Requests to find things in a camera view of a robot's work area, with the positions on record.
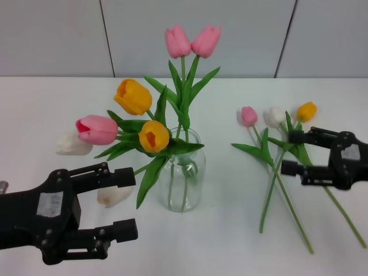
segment white table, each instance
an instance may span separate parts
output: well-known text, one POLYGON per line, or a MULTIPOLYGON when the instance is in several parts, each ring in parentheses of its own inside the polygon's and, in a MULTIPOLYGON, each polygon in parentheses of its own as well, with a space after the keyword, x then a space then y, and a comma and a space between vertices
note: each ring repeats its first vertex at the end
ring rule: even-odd
MULTIPOLYGON (((173 88, 171 80, 161 81, 173 88)), ((94 147, 87 156, 56 155, 55 141, 88 114, 105 116, 105 110, 111 109, 123 118, 132 117, 113 101, 120 82, 113 78, 0 78, 0 178, 10 183, 8 192, 36 187, 57 168, 104 160, 93 156, 105 147, 94 147)), ((158 93, 150 90, 156 100, 158 93)), ((251 105, 259 113, 262 130, 262 112, 271 105, 294 110, 307 101, 316 103, 318 112, 305 128, 353 131, 368 142, 368 79, 212 80, 190 108, 191 127, 200 134, 207 157, 203 199, 195 210, 167 211, 158 203, 156 187, 139 210, 135 209, 138 187, 113 209, 96 202, 96 191, 81 194, 80 228, 135 218, 139 238, 113 242, 106 260, 64 261, 57 266, 44 265, 41 252, 34 247, 0 251, 0 274, 366 275, 368 250, 361 248, 325 192, 302 187, 297 178, 283 177, 315 254, 308 253, 279 191, 271 198, 264 234, 258 233, 270 176, 252 156, 231 147, 230 143, 254 143, 237 122, 236 113, 251 105)), ((167 121, 172 127, 177 124, 171 107, 167 121)), ((280 138, 276 129, 270 130, 270 136, 280 138)), ((278 148, 270 147, 276 156, 278 148)), ((308 147, 308 151, 316 164, 327 164, 326 149, 308 147)), ((147 161, 146 156, 131 151, 109 166, 137 169, 147 161)), ((137 185, 142 176, 137 176, 137 185)), ((332 191, 368 243, 368 183, 357 183, 349 192, 332 191)))

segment glass vase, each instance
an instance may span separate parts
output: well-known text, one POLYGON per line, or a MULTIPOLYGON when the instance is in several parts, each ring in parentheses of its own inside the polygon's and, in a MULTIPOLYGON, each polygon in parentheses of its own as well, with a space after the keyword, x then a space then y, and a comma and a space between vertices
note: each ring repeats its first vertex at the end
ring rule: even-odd
MULTIPOLYGON (((177 137, 178 128, 171 130, 177 137)), ((200 144, 197 132, 188 130, 189 142, 200 144)), ((185 131, 179 136, 185 141, 185 131)), ((173 155, 162 168, 159 176, 159 197, 170 211, 183 213, 194 209, 201 201, 206 166, 204 151, 199 149, 188 154, 173 155)))

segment flower bouquet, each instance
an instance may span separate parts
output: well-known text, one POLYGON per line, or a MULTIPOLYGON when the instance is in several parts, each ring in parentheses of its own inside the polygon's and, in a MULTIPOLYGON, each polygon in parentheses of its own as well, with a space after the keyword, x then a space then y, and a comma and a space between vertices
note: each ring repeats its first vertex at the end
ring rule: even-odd
MULTIPOLYGON (((266 122, 266 124, 272 128, 279 128, 281 129, 281 131, 288 135, 289 132, 293 131, 293 130, 302 130, 302 122, 307 122, 310 121, 312 118, 314 118, 315 114, 317 112, 317 107, 316 105, 314 105, 312 102, 307 102, 304 105, 302 105, 297 112, 297 122, 295 125, 292 124, 292 119, 290 118, 290 115, 287 111, 284 111, 280 108, 276 108, 276 107, 272 107, 270 108, 269 112, 266 112, 264 114, 264 120, 266 122)), ((283 157, 287 152, 290 152, 291 154, 293 154, 297 160, 299 160, 302 164, 306 165, 306 166, 312 166, 312 162, 308 156, 308 153, 306 151, 306 148, 304 146, 304 144, 301 145, 294 145, 291 143, 288 143, 286 141, 280 141, 277 140, 275 138, 269 137, 268 133, 269 133, 269 129, 266 128, 263 132, 263 136, 261 137, 255 127, 255 123, 258 120, 258 116, 257 113, 255 112, 255 110, 253 108, 251 108, 250 106, 248 107, 243 107, 241 110, 241 117, 242 120, 244 122, 244 125, 247 127, 252 127, 256 136, 257 136, 257 140, 258 143, 260 145, 260 147, 253 147, 250 145, 246 145, 246 144, 232 144, 234 147, 253 155, 254 157, 257 157, 261 160, 263 160, 264 162, 266 162, 272 169, 274 176, 272 178, 271 181, 271 186, 270 186, 270 190, 268 192, 267 195, 267 199, 266 199, 266 203, 264 205, 263 208, 263 212, 262 212, 262 216, 260 218, 260 224, 259 224, 259 233, 263 233, 263 226, 265 224, 265 218, 266 218, 266 214, 267 214, 267 210, 269 207, 269 203, 271 200, 271 195, 272 195, 272 191, 275 185, 275 180, 277 179, 277 181, 280 184, 280 188, 282 190, 282 193, 286 199, 287 205, 290 208, 290 211, 296 221, 296 224, 301 232, 301 235, 304 239, 304 242, 307 245, 307 248, 309 250, 309 252, 311 254, 314 253, 312 245, 300 223, 300 220, 293 208, 293 205, 290 201, 290 198, 288 196, 288 193, 285 190, 285 187, 282 183, 282 179, 279 176, 278 170, 280 168, 280 165, 282 163, 283 157), (268 142, 272 142, 273 144, 276 144, 277 146, 282 148, 282 152, 281 155, 278 159, 277 162, 274 161, 274 159, 271 157, 270 152, 269 152, 269 147, 268 147, 268 142)), ((339 211, 341 212, 341 214, 344 216, 344 218, 346 219, 348 225, 350 226, 351 230, 353 231, 353 233, 355 234, 356 238, 358 239, 358 241, 360 242, 361 246, 363 248, 367 248, 366 243, 364 242, 364 240, 362 239, 361 235, 359 234, 359 232, 357 231, 357 229, 354 227, 353 223, 351 222, 349 216, 347 215, 347 213, 345 212, 345 210, 341 207, 340 203, 337 201, 337 199, 334 197, 334 195, 331 193, 331 191, 329 190, 329 188, 327 187, 323 187, 324 191, 327 193, 327 195, 329 196, 329 198, 332 200, 332 202, 336 205, 336 207, 339 209, 339 211)))
MULTIPOLYGON (((150 91, 134 79, 123 80, 114 100, 128 114, 142 116, 147 113, 151 120, 124 120, 111 110, 108 110, 110 118, 89 115, 76 122, 78 134, 67 133, 60 139, 58 153, 83 155, 91 151, 92 145, 109 145, 116 141, 95 158, 108 156, 107 161, 110 161, 130 150, 152 158, 149 164, 135 171, 135 175, 145 172, 137 195, 137 208, 162 174, 160 190, 169 210, 185 212, 193 209, 201 198, 205 157, 200 150, 204 145, 197 133, 190 129, 189 106, 220 70, 216 68, 193 84, 200 58, 206 59, 213 53, 220 33, 220 28, 209 25, 190 43, 181 26, 167 29, 168 53, 173 59, 181 58, 181 77, 172 62, 168 62, 176 93, 156 79, 145 76, 145 80, 160 93, 153 114, 150 91), (196 56, 186 75, 185 57, 192 51, 196 56), (167 102, 178 116, 178 127, 172 130, 166 125, 167 102)), ((109 208, 126 199, 131 192, 131 187, 103 188, 99 189, 97 200, 109 208)))

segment sticker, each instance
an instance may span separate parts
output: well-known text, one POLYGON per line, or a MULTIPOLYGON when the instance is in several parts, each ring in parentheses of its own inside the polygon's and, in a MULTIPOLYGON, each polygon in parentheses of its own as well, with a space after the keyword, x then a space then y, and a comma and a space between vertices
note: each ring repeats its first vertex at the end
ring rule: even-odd
POLYGON ((41 193, 36 215, 57 217, 62 212, 63 191, 58 193, 41 193))
POLYGON ((359 152, 359 146, 357 144, 352 144, 341 151, 341 158, 347 160, 360 161, 361 153, 359 152))

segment tulip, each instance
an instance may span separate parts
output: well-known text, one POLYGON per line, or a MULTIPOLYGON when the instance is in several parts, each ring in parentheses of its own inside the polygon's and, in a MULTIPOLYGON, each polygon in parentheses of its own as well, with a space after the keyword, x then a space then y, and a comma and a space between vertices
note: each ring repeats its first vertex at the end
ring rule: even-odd
POLYGON ((197 55, 206 59, 212 55, 221 35, 220 27, 207 26, 191 43, 191 49, 197 55))
POLYGON ((241 109, 241 119, 247 127, 253 126, 258 121, 257 113, 250 106, 245 106, 241 109))
POLYGON ((61 135, 56 142, 56 153, 60 155, 86 155, 93 148, 92 144, 78 138, 78 131, 69 131, 61 135))
POLYGON ((269 112, 264 112, 264 121, 271 128, 279 128, 285 121, 285 110, 273 106, 269 112))
POLYGON ((181 26, 175 25, 172 30, 166 29, 165 40, 168 54, 173 59, 191 53, 190 42, 181 26))
POLYGON ((121 201, 127 199, 133 193, 134 187, 128 186, 118 188, 117 186, 98 189, 97 202, 111 208, 121 201))
POLYGON ((145 151, 160 152, 168 145, 169 134, 166 127, 158 121, 146 122, 139 133, 139 142, 145 151))
POLYGON ((78 120, 76 128, 79 139, 89 144, 108 145, 114 142, 117 135, 117 124, 113 119, 89 115, 78 120))
POLYGON ((150 91, 134 79, 121 82, 114 100, 130 115, 143 115, 152 105, 150 91))
POLYGON ((317 106, 313 102, 307 102, 300 106, 297 112, 298 121, 308 122, 316 115, 317 106))

